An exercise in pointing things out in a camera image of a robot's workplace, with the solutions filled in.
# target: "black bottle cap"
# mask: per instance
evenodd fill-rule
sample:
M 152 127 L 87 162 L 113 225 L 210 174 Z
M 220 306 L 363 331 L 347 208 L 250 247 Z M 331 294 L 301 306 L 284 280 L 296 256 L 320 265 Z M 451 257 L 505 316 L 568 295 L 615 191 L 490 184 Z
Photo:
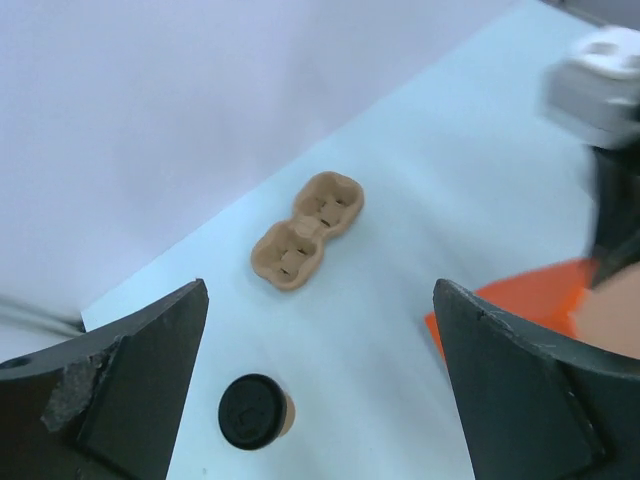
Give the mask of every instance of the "black bottle cap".
M 273 442 L 284 426 L 287 399 L 271 378 L 252 373 L 235 380 L 222 395 L 218 422 L 234 447 L 258 450 Z

